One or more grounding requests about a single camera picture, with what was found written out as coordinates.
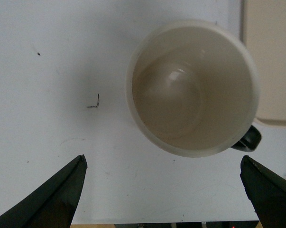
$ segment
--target white surface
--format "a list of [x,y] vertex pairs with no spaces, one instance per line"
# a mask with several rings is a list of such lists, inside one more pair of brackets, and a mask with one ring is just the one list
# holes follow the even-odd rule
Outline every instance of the white surface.
[[[233,0],[174,2],[0,1],[0,215],[85,154],[73,223],[257,219],[239,177],[246,153],[169,154],[127,110],[127,64],[151,30],[175,19],[237,21]],[[99,107],[87,109],[98,93]],[[257,127],[263,140],[251,157],[286,177],[286,129]]]
[[142,133],[175,155],[222,152],[251,127],[259,100],[257,68],[245,46],[208,21],[169,23],[131,56],[126,98]]

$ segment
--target white table surface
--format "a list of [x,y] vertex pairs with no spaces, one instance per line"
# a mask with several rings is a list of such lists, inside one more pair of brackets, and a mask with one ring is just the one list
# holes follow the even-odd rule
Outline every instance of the white table surface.
[[[84,154],[73,223],[257,219],[239,177],[247,153],[169,154],[127,109],[124,79],[136,45],[189,18],[238,36],[240,0],[0,1],[0,215]],[[99,107],[87,108],[98,93]],[[286,178],[286,129],[256,127],[263,139],[250,156]]]

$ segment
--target ink mark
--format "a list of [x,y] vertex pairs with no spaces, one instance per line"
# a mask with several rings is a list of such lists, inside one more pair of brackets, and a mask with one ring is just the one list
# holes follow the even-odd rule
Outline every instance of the ink mark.
[[97,108],[100,105],[100,94],[97,94],[97,105],[87,106],[87,108]]

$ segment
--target white mug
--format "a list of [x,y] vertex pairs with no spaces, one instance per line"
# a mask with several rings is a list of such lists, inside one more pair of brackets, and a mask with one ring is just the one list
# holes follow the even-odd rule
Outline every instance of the white mug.
[[253,151],[258,73],[244,45],[210,22],[177,21],[134,51],[126,99],[142,133],[163,150],[205,157],[229,147]]

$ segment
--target mug handle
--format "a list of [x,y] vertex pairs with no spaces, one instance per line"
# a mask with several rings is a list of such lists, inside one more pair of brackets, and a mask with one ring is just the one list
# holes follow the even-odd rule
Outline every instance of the mug handle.
[[244,152],[252,152],[256,149],[261,139],[261,133],[254,126],[251,126],[246,134],[231,148]]

